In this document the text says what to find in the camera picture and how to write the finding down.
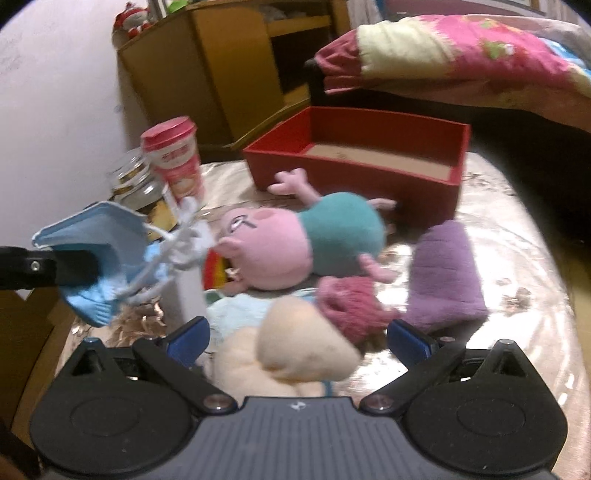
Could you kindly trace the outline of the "red santa doll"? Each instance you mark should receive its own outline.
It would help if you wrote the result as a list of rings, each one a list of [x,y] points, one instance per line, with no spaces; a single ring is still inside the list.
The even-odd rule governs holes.
[[[134,2],[127,1],[125,8],[115,16],[113,31],[123,32],[128,39],[133,39],[152,25],[147,7],[140,7]]]

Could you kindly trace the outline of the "blue face mask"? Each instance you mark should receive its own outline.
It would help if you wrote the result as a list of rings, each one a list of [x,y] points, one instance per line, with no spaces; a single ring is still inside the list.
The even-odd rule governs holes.
[[[178,226],[168,232],[142,214],[102,201],[43,227],[32,245],[53,253],[94,256],[97,277],[87,286],[63,286],[60,292],[79,318],[100,328],[109,325],[123,305],[155,299],[178,274],[202,265],[213,236],[207,222],[195,218],[198,210],[197,200],[183,199]]]

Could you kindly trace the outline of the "purple knit cloth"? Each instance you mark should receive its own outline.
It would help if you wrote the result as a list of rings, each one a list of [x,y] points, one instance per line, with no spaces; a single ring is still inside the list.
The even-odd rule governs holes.
[[[431,333],[487,317],[480,276],[463,225],[448,220],[430,228],[414,250],[405,321]]]

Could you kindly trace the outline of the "cream plush toy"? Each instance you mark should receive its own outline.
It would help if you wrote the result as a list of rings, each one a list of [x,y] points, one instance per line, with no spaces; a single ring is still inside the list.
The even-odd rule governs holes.
[[[324,397],[363,356],[317,307],[283,296],[257,326],[224,338],[213,355],[213,384],[242,403],[246,397]]]

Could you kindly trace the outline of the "light blue towel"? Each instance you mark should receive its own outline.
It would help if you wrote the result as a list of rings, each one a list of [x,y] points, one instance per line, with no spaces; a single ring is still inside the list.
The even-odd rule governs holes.
[[[259,327],[274,301],[283,294],[271,292],[239,293],[226,296],[221,290],[207,290],[206,319],[211,328],[207,353],[215,352],[224,339],[243,327]]]

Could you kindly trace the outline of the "rainbow striped item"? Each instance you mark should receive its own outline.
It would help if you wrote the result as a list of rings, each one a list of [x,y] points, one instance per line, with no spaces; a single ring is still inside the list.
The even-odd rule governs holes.
[[[229,267],[230,263],[228,260],[213,250],[209,251],[205,258],[204,268],[202,268],[202,284],[204,284],[204,290],[224,287],[228,282],[228,273],[226,270]]]

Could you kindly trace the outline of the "glass jar with gold label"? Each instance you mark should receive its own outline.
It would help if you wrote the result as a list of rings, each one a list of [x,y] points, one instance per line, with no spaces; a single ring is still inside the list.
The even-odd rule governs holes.
[[[177,205],[169,186],[156,174],[140,148],[127,151],[106,173],[112,199],[167,231],[177,225]]]

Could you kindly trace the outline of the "red cardboard box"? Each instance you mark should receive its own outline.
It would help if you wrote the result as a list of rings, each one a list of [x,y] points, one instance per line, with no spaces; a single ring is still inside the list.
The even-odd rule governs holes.
[[[455,216],[467,124],[400,112],[311,106],[243,150],[259,190],[303,168],[318,192],[396,201],[394,220],[425,230]]]

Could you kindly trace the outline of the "floral tablecloth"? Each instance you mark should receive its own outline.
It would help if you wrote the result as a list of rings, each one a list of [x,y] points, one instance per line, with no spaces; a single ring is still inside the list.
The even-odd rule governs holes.
[[[270,195],[254,189],[245,161],[207,165],[202,173],[207,192],[204,216],[212,223],[226,207],[273,204]],[[476,153],[467,157],[456,218],[472,243],[489,310],[488,320],[478,329],[460,329],[457,335],[472,333],[469,348],[491,347],[500,338],[518,343],[567,417],[568,437],[554,471],[561,479],[590,479],[590,384],[569,283],[563,282],[511,184]],[[385,263],[401,274],[393,284],[378,286],[378,298],[401,311],[408,296],[413,248],[406,240],[394,240],[384,254]],[[368,345],[370,350],[349,379],[334,384],[335,394],[359,401],[405,372],[384,341],[377,342]]]

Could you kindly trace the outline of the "wooden cabinet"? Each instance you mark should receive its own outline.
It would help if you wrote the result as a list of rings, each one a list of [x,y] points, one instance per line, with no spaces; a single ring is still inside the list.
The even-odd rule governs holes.
[[[305,62],[349,28],[344,1],[201,1],[117,54],[148,121],[190,117],[210,163],[307,107]]]

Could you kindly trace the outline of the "pink lidded drink cup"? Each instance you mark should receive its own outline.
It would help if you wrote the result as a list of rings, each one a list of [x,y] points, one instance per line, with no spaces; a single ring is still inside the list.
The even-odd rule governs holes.
[[[197,126],[188,116],[150,127],[141,134],[140,144],[151,167],[168,184],[177,202],[192,197],[204,203]]]

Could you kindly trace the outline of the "pink floral quilt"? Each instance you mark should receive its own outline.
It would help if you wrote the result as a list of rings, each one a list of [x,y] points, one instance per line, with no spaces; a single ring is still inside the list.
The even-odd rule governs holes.
[[[590,33],[572,23],[420,15],[360,25],[314,59],[329,95],[370,88],[590,129]]]

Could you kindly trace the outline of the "pink pig plush toy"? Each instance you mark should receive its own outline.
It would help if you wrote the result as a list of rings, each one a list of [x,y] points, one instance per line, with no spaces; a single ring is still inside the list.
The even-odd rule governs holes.
[[[231,265],[226,295],[290,289],[311,276],[365,275],[381,283],[396,278],[378,260],[387,240],[380,212],[394,209],[396,201],[351,192],[322,195],[301,168],[277,173],[267,191],[297,197],[304,210],[257,207],[224,213],[213,249]]]

